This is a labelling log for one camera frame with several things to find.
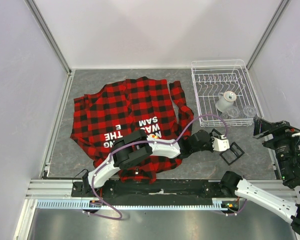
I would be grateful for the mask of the yellow plush flower brooch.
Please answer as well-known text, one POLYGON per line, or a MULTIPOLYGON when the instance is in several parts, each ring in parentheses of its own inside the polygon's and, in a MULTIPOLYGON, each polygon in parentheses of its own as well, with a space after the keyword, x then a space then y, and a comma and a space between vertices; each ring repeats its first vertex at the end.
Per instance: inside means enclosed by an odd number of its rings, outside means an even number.
POLYGON ((153 139, 158 139, 158 136, 154 135, 154 134, 150 134, 149 137, 153 138, 153 139))

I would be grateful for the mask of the red black plaid shirt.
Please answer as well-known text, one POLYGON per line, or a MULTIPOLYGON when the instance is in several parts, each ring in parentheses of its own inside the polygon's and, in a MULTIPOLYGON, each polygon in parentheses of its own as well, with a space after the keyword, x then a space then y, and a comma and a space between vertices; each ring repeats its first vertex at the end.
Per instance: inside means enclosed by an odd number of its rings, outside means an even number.
POLYGON ((106 84, 97 93, 75 98, 70 137, 96 168, 116 140, 140 129, 163 140, 189 137, 193 119, 179 81, 143 76, 106 84))

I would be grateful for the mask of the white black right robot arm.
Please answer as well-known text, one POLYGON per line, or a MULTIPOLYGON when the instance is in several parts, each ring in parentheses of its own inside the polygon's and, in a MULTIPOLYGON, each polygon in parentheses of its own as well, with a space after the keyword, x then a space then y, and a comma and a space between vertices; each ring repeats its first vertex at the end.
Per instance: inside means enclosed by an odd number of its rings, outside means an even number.
MULTIPOLYGON (((285 120, 269 122, 259 116, 255 116, 253 122, 255 139, 272 136, 263 141, 262 145, 274 151, 275 173, 282 184, 292 190, 300 186, 300 129, 285 120)), ((289 223, 292 230, 300 235, 300 203, 287 201, 258 188, 233 171, 225 172, 219 182, 219 191, 225 197, 244 198, 271 211, 289 223)))

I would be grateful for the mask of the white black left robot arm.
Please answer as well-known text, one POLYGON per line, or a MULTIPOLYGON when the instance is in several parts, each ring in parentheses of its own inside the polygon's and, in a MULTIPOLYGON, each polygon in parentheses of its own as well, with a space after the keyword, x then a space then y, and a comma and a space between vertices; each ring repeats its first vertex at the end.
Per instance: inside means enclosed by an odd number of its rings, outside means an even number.
POLYGON ((82 177, 82 191, 89 197, 96 196, 100 187, 120 170, 135 167, 150 156, 168 159, 185 159, 196 152, 216 149, 216 140, 212 134, 200 130, 186 137, 179 135, 177 139, 156 139, 141 129, 114 142, 113 148, 105 160, 96 169, 85 173, 82 177))

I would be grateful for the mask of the clear glass cup right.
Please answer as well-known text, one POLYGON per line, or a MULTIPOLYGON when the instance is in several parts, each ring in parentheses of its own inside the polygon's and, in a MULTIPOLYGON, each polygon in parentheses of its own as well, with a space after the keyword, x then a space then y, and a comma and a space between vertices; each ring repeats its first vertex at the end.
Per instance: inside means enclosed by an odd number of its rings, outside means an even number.
POLYGON ((257 114, 257 109, 253 105, 246 105, 242 109, 242 115, 246 119, 253 119, 257 114))

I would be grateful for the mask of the clear glass cup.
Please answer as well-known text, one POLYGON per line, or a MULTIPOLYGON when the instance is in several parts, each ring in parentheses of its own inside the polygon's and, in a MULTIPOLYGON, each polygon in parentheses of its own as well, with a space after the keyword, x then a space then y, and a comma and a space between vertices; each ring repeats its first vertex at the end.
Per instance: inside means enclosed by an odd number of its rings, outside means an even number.
POLYGON ((237 119, 240 117, 241 111, 236 106, 231 106, 226 110, 226 118, 227 119, 237 119))
POLYGON ((242 115, 246 119, 253 119, 257 114, 257 109, 253 105, 246 105, 242 109, 242 115))

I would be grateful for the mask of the clear glass cup left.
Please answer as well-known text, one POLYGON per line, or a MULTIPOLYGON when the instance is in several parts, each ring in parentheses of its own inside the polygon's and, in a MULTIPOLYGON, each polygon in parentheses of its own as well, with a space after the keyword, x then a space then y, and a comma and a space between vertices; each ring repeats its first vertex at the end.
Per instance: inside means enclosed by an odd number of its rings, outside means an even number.
POLYGON ((231 106, 226 110, 226 118, 227 119, 237 119, 240 117, 241 111, 236 106, 231 106))

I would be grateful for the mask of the grey ceramic teapot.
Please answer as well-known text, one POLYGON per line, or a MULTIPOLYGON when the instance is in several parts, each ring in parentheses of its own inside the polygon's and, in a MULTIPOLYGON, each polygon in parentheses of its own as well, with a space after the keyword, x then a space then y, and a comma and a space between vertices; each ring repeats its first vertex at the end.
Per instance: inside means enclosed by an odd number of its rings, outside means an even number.
POLYGON ((226 112, 228 108, 233 106, 237 100, 237 95, 233 91, 225 91, 218 93, 218 101, 216 102, 216 109, 220 112, 226 112))

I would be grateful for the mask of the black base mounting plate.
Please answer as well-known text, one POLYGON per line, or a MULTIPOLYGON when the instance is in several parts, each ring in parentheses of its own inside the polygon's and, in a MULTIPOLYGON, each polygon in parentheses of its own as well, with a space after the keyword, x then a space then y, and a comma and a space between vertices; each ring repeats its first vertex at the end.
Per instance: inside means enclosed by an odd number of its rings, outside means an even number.
POLYGON ((121 182, 110 179, 102 187, 95 187, 96 193, 106 199, 130 196, 167 195, 194 199, 235 198, 237 185, 242 177, 224 177, 221 180, 207 179, 159 179, 152 184, 121 182))

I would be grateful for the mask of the aluminium frame post right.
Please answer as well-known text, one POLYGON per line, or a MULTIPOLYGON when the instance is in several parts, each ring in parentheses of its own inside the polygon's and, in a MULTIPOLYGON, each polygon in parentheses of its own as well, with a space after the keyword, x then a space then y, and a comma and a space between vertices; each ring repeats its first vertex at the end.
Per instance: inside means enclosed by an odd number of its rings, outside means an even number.
POLYGON ((259 39, 257 45, 255 46, 247 64, 246 68, 250 70, 257 60, 258 56, 260 55, 261 51, 263 50, 264 46, 266 45, 268 39, 270 38, 271 34, 273 33, 275 27, 279 23, 281 17, 283 16, 285 10, 290 4, 290 0, 281 0, 274 11, 269 23, 267 24, 261 38, 259 39))

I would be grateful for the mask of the aluminium frame post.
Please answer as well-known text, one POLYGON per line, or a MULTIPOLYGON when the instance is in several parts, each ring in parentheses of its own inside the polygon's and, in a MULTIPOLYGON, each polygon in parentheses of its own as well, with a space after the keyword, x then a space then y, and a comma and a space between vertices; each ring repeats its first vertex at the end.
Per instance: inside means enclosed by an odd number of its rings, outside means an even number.
POLYGON ((261 38, 259 39, 257 45, 255 46, 247 64, 246 68, 250 70, 257 60, 258 56, 260 55, 261 51, 263 50, 264 46, 266 45, 268 39, 270 38, 271 34, 273 33, 275 27, 279 23, 281 17, 283 16, 285 10, 290 4, 290 0, 281 0, 274 11, 269 23, 267 24, 261 38))
POLYGON ((51 49, 53 50, 54 54, 56 55, 57 59, 59 60, 62 68, 65 70, 67 75, 72 73, 72 69, 69 66, 66 58, 64 57, 60 47, 58 46, 48 24, 46 23, 38 5, 36 4, 35 0, 25 0, 24 1, 28 6, 31 14, 35 18, 37 24, 39 25, 43 35, 45 36, 46 40, 48 41, 51 49))

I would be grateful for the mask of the aluminium frame post left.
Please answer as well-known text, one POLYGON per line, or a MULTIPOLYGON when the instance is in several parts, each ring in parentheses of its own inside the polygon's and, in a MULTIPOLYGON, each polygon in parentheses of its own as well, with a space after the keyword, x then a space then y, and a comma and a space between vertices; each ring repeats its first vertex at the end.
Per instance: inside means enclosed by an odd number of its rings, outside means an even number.
POLYGON ((54 54, 56 55, 57 59, 59 60, 62 68, 65 70, 67 75, 72 73, 72 69, 69 66, 66 58, 64 57, 60 47, 58 46, 48 24, 46 23, 38 5, 36 4, 35 0, 25 0, 24 1, 28 6, 31 14, 35 18, 37 24, 39 25, 43 35, 45 36, 46 40, 48 41, 51 49, 53 50, 54 54))

